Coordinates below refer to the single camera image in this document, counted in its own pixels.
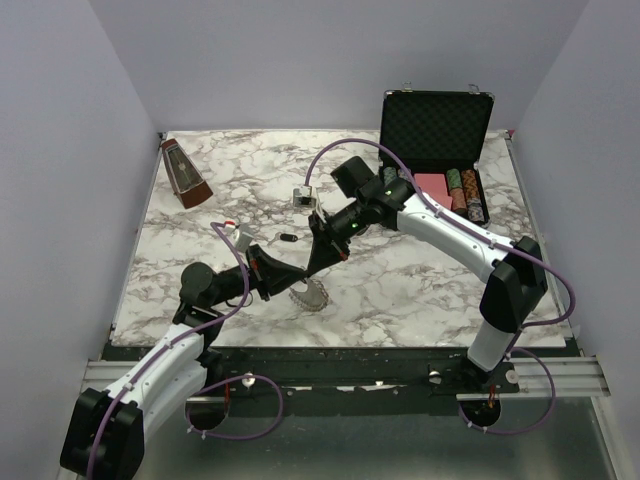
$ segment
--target wall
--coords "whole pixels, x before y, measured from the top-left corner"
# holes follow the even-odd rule
[[[0,477],[53,479],[158,137],[85,0],[2,2]]]
[[[377,128],[382,95],[497,96],[513,128],[587,0],[90,0],[156,126]]]
[[[516,134],[572,325],[597,353],[640,472],[640,2],[591,0]]]

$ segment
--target metronome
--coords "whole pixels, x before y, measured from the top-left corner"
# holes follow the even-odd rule
[[[167,140],[160,148],[173,192],[184,208],[200,205],[213,195],[207,182],[175,139]]]

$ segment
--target white marble surface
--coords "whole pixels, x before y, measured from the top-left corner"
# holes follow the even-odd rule
[[[311,247],[307,214],[290,206],[318,150],[347,137],[378,139],[376,131],[177,132],[175,137],[214,195],[185,211],[173,195],[164,166],[158,170],[113,343],[148,346],[165,332],[178,305],[180,273],[201,261],[225,269],[235,261],[211,230],[211,221],[248,222],[257,241],[275,258],[305,266]],[[353,155],[377,168],[376,151],[342,145],[320,161],[312,185],[323,207],[335,212],[347,200],[329,172]],[[532,235],[504,139],[489,133],[480,159],[489,204],[489,230],[519,238]],[[297,243],[276,240],[295,233]],[[468,346],[482,322],[484,285],[429,244],[374,226],[352,241],[347,262],[321,272],[327,308],[301,310],[283,293],[253,304],[230,319],[217,345],[261,346]],[[552,318],[548,293],[530,319]],[[525,331],[520,345],[564,346],[559,327]]]

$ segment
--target case lid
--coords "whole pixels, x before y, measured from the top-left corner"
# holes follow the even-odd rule
[[[493,95],[469,92],[388,92],[380,143],[414,172],[473,168],[480,158]],[[394,164],[380,152],[384,164]]]

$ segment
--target gray floor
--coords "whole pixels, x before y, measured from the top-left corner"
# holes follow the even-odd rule
[[[502,428],[535,421],[546,401],[505,403]],[[268,419],[230,419],[228,433]],[[588,399],[560,400],[549,422],[518,437],[482,435],[458,417],[289,417],[269,436],[225,442],[186,435],[177,412],[147,445],[136,480],[615,479]]]

